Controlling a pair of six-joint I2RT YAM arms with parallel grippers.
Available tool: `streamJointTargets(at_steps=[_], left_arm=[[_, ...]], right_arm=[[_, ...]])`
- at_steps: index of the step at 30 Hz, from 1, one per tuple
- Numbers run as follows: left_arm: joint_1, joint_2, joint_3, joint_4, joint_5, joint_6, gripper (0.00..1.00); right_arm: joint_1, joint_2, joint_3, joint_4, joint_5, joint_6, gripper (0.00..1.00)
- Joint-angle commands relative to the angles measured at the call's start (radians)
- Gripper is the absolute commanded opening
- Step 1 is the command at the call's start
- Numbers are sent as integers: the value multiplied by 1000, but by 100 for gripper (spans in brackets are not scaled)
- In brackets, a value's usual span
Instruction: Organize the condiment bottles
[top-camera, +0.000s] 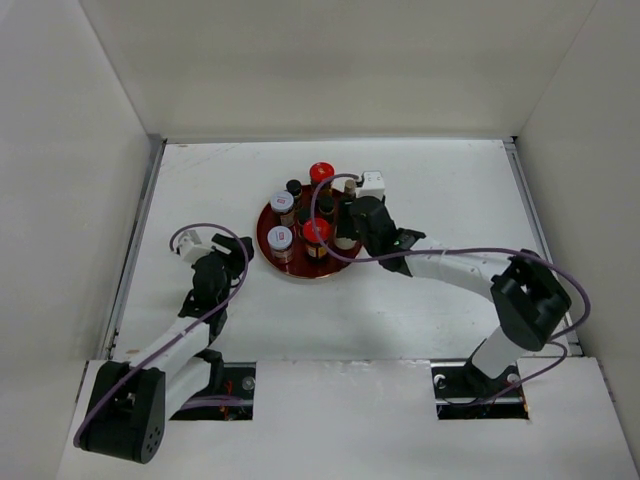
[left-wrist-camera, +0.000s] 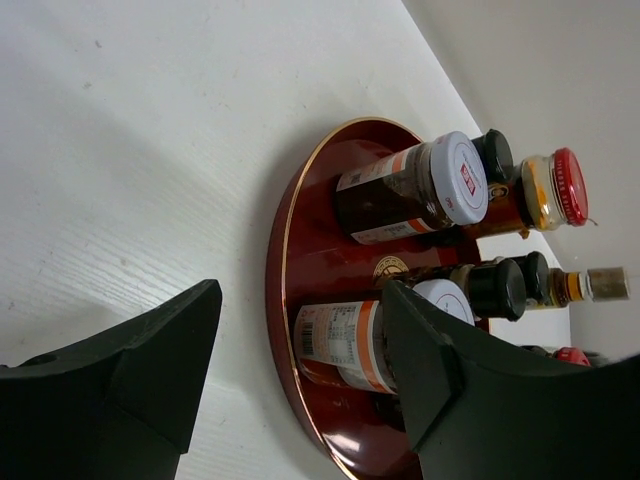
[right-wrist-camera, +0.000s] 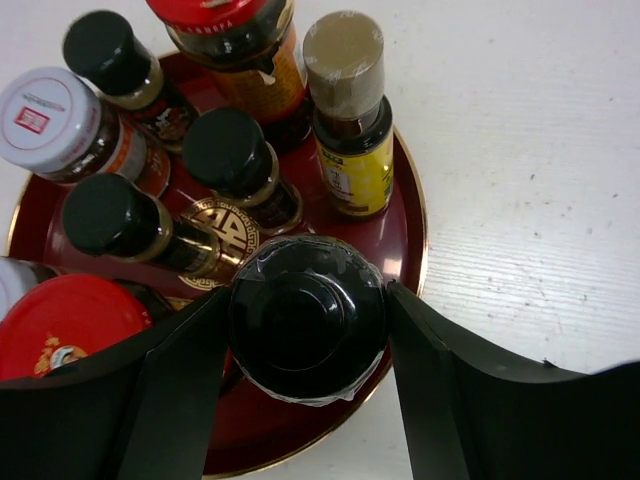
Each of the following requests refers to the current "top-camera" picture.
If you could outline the beige cap yellow bottle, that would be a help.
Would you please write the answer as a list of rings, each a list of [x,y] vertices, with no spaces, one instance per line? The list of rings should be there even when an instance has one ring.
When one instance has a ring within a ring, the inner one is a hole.
[[[341,200],[347,203],[352,202],[357,196],[356,188],[356,181],[354,179],[347,179],[344,183]]]

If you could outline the black cap dark bottle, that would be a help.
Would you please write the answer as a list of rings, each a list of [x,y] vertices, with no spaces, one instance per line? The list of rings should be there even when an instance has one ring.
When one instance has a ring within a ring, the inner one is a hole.
[[[358,232],[350,214],[352,201],[341,201],[335,222],[334,246],[343,251],[354,248],[358,240]]]

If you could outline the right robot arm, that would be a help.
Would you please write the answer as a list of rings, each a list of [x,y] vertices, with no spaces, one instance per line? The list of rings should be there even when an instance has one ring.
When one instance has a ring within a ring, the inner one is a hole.
[[[456,253],[422,232],[398,228],[384,203],[371,196],[355,200],[349,215],[367,253],[384,269],[437,280],[494,305],[499,326],[471,354],[463,373],[475,395],[495,389],[523,354],[542,350],[571,306],[569,294],[533,252]]]

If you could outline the small black cap spice bottle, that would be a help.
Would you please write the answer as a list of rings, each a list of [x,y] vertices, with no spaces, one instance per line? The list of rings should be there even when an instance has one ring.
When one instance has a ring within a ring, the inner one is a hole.
[[[298,212],[302,207],[302,183],[297,179],[288,180],[286,182],[285,189],[293,197],[294,210],[295,212]]]

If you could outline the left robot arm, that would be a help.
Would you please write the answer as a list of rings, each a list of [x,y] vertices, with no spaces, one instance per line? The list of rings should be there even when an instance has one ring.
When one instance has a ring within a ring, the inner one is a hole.
[[[252,241],[221,228],[209,244],[183,229],[171,249],[193,270],[192,286],[174,323],[142,352],[108,361],[98,370],[75,447],[146,464],[176,415],[246,409],[252,394],[225,375],[212,349],[227,320],[227,306],[247,277]]]

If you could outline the red lid sauce jar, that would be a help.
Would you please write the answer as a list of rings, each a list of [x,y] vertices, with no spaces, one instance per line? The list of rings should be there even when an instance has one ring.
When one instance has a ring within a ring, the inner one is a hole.
[[[327,244],[331,234],[331,224],[323,218],[316,218],[315,222],[307,220],[303,225],[302,236],[306,256],[311,261],[321,261],[327,256],[327,250],[322,242]]]
[[[310,195],[313,195],[318,185],[326,180],[329,177],[332,177],[335,174],[334,167],[328,162],[316,162],[312,164],[309,168],[309,178],[310,178]],[[320,190],[318,196],[333,196],[332,192],[332,182],[328,181]]]

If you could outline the red lid sauce jar back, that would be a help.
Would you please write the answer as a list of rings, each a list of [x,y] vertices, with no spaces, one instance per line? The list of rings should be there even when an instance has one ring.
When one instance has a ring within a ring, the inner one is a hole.
[[[334,167],[328,162],[316,162],[312,164],[309,168],[309,178],[310,178],[310,195],[313,195],[318,185],[326,180],[329,177],[332,177],[335,174]],[[332,182],[328,181],[320,190],[318,196],[333,196],[332,192]]]

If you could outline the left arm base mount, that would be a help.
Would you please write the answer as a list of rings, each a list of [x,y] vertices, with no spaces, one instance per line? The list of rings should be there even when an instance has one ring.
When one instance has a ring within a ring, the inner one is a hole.
[[[174,421],[250,421],[257,380],[255,363],[229,363],[220,352],[197,355],[210,366],[207,386],[194,394],[171,419]]]

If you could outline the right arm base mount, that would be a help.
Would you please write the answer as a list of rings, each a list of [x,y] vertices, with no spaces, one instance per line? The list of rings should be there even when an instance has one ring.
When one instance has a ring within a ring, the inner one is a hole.
[[[522,387],[499,395],[520,380],[512,362],[495,379],[481,373],[470,360],[431,363],[436,415],[439,420],[528,420]]]

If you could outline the white lid dark jar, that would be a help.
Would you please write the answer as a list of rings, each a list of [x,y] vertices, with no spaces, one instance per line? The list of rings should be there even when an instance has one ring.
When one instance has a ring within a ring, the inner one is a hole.
[[[295,199],[288,191],[279,191],[270,198],[270,207],[279,224],[292,227],[295,223]]]

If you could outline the white lid pink jar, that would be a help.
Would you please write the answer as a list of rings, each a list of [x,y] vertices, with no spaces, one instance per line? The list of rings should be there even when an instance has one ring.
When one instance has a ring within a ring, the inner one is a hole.
[[[275,226],[267,234],[271,256],[278,264],[288,264],[294,255],[294,235],[285,226]]]

